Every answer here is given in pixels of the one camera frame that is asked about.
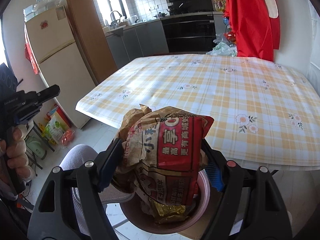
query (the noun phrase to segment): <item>plaid tablecloth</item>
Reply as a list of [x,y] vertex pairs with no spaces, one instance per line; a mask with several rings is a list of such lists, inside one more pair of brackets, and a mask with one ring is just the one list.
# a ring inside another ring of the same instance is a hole
[[206,140],[244,168],[320,169],[320,98],[292,69],[257,58],[137,58],[82,98],[76,110],[119,128],[139,104],[213,117]]

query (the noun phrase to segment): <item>human hand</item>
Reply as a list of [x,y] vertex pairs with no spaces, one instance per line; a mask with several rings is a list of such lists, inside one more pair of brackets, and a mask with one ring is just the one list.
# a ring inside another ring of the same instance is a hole
[[[33,179],[34,171],[28,166],[29,160],[26,155],[26,142],[24,138],[27,136],[27,128],[24,125],[18,125],[13,131],[14,144],[7,147],[6,141],[0,141],[0,156],[7,153],[9,160],[8,167],[15,169],[17,175],[23,180],[28,181]],[[0,179],[9,185],[9,178],[4,174],[0,165]]]

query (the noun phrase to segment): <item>oven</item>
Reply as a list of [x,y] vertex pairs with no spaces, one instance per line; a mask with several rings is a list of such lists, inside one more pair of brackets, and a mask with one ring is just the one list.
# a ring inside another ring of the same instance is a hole
[[216,44],[212,14],[188,14],[162,19],[169,52],[207,52]]

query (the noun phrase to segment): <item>refrigerator door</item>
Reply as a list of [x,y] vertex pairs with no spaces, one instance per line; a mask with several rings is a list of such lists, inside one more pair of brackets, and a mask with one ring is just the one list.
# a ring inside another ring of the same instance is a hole
[[39,65],[40,76],[49,87],[60,86],[55,98],[68,118],[81,128],[90,117],[76,111],[77,102],[95,88],[95,84],[82,60],[76,43],[58,51]]
[[38,65],[75,42],[63,6],[49,9],[33,17],[26,22],[26,29]]

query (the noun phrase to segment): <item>white tile floor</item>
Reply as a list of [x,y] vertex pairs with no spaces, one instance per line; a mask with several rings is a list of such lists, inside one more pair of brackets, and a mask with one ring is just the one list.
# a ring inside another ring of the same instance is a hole
[[[87,144],[99,153],[108,147],[114,138],[116,131],[117,129],[109,125],[103,124],[95,119],[91,119],[81,130],[76,130],[75,139],[70,145],[68,145],[68,147],[64,149],[57,149],[57,151],[54,153],[49,151],[44,160],[37,159],[38,163],[43,167],[43,170],[36,168],[38,176],[32,181],[31,191],[27,199],[32,204],[36,203],[36,199],[41,191],[41,188],[52,168],[60,165],[63,158],[72,147],[78,144]],[[28,194],[28,191],[29,189],[27,188],[24,195]],[[111,225],[126,219],[118,203],[108,204],[106,214]],[[179,234],[151,234],[140,230],[130,222],[125,223],[116,230],[118,230],[120,233],[117,234],[120,240],[188,240],[188,238]]]
[[[28,200],[35,203],[39,192],[54,166],[58,166],[67,152],[75,145],[87,144],[97,152],[107,148],[116,133],[116,129],[91,119],[81,130],[76,131],[75,140],[64,149],[49,152],[42,161],[43,170],[36,169],[38,177],[32,181]],[[292,231],[295,235],[308,221],[320,200],[320,171],[278,171],[274,175],[287,209],[293,217]],[[125,219],[119,204],[109,204],[106,210],[112,225]],[[155,235],[140,230],[132,223],[127,222],[117,228],[120,240],[187,240],[178,234]]]

